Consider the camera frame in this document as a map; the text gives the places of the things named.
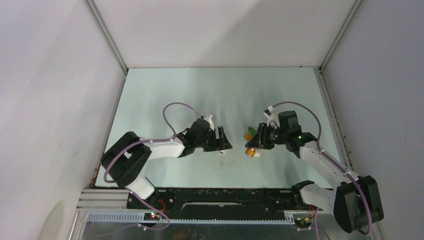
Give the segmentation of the green water faucet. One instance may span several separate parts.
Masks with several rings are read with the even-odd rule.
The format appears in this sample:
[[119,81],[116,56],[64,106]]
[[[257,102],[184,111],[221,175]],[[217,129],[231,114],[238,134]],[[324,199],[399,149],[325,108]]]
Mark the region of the green water faucet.
[[248,127],[248,133],[249,133],[251,136],[254,136],[254,135],[257,133],[257,130],[256,130],[254,127],[252,127],[252,126],[249,126],[249,127]]

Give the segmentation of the orange water faucet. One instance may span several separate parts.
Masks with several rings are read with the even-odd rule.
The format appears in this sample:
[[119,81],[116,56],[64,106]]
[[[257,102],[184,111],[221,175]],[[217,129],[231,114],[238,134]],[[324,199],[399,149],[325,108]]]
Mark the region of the orange water faucet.
[[244,133],[243,138],[246,140],[245,145],[245,154],[250,157],[256,157],[257,156],[257,149],[255,147],[252,147],[250,144],[250,141],[252,140],[253,136],[250,133]]

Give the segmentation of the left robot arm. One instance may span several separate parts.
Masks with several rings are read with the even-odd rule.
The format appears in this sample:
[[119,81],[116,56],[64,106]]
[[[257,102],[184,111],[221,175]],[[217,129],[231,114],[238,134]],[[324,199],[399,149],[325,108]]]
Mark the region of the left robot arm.
[[169,138],[142,139],[135,132],[128,131],[102,155],[103,181],[128,190],[145,208],[153,208],[158,202],[158,194],[151,181],[142,175],[147,162],[184,158],[196,149],[209,153],[232,148],[224,128],[215,127],[206,117],[198,118],[189,128]]

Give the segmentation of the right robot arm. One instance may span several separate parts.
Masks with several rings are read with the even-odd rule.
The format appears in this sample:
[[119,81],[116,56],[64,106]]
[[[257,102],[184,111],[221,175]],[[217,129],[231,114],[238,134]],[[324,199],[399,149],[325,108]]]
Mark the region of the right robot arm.
[[284,145],[300,160],[308,163],[330,185],[320,187],[311,180],[292,186],[291,204],[297,209],[308,205],[320,208],[334,216],[347,233],[380,222],[385,214],[377,181],[370,175],[360,176],[339,165],[310,132],[304,132],[295,111],[274,113],[269,107],[263,113],[254,136],[245,144],[246,155],[255,157],[259,150],[272,150]]

